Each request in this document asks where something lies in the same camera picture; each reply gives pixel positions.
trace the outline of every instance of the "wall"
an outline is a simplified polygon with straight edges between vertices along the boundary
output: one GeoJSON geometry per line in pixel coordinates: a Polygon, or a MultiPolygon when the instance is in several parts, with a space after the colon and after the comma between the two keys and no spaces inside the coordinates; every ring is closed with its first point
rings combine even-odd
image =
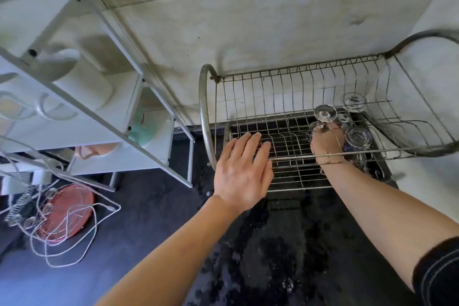
{"type": "MultiPolygon", "coordinates": [[[[430,1],[103,0],[100,7],[113,11],[187,122],[199,124],[204,63],[227,73],[382,52],[409,34],[430,1]]],[[[70,20],[55,42],[92,52],[108,72],[126,67],[90,15],[70,20]]]]}
{"type": "MultiPolygon", "coordinates": [[[[432,28],[459,29],[459,0],[432,0],[426,12],[422,15],[411,34],[432,28]]],[[[438,51],[438,40],[431,41],[431,49],[438,51]]],[[[412,63],[421,63],[426,53],[411,53],[412,63]]],[[[457,65],[459,65],[459,48],[448,58],[450,64],[455,64],[454,71],[445,70],[445,61],[437,63],[437,68],[418,70],[414,77],[419,82],[429,83],[429,100],[437,107],[446,106],[450,111],[448,116],[442,115],[449,126],[453,126],[454,137],[459,137],[457,106],[457,65]]],[[[459,154],[441,158],[413,158],[387,162],[392,173],[405,173],[406,177],[397,181],[399,188],[428,205],[450,216],[459,222],[459,154]]]]}

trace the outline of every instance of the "black sleeve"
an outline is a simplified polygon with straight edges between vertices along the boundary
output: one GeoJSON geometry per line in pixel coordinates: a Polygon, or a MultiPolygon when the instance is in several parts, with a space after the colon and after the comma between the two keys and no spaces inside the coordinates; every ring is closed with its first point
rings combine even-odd
{"type": "Polygon", "coordinates": [[[413,288],[424,306],[459,305],[459,237],[440,243],[419,260],[413,288]]]}

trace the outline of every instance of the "orange mug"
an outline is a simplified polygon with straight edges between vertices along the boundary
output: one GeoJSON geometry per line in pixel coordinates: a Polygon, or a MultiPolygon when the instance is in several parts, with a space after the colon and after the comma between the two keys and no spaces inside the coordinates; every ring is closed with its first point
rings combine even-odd
{"type": "Polygon", "coordinates": [[[106,144],[95,144],[95,145],[85,145],[82,147],[75,148],[75,154],[82,158],[83,160],[89,159],[92,156],[103,156],[108,154],[109,152],[113,151],[117,146],[118,142],[115,143],[106,143],[106,144]],[[83,148],[89,150],[89,154],[82,155],[81,151],[83,148]]]}

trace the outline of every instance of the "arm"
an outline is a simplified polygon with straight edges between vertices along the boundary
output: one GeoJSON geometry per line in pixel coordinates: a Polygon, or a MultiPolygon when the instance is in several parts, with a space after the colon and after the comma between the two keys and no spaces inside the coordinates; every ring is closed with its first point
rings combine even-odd
{"type": "Polygon", "coordinates": [[[261,134],[233,139],[223,149],[214,195],[184,226],[124,276],[99,306],[181,305],[212,247],[242,212],[266,196],[273,178],[270,143],[261,134]]]}
{"type": "MultiPolygon", "coordinates": [[[[342,130],[315,131],[315,155],[340,153],[342,130]]],[[[316,157],[359,226],[407,286],[416,264],[433,247],[459,236],[459,224],[414,197],[364,174],[341,156],[316,157]]]]}

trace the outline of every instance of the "person's right arm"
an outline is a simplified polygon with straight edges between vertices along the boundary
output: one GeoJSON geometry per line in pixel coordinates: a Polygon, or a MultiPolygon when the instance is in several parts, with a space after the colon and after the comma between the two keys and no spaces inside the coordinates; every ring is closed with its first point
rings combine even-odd
{"type": "MultiPolygon", "coordinates": [[[[331,124],[325,133],[313,133],[311,149],[315,155],[340,153],[343,144],[342,130],[331,124]]],[[[416,264],[439,243],[459,236],[459,224],[403,191],[371,178],[341,156],[316,159],[364,233],[413,290],[416,264]]]]}

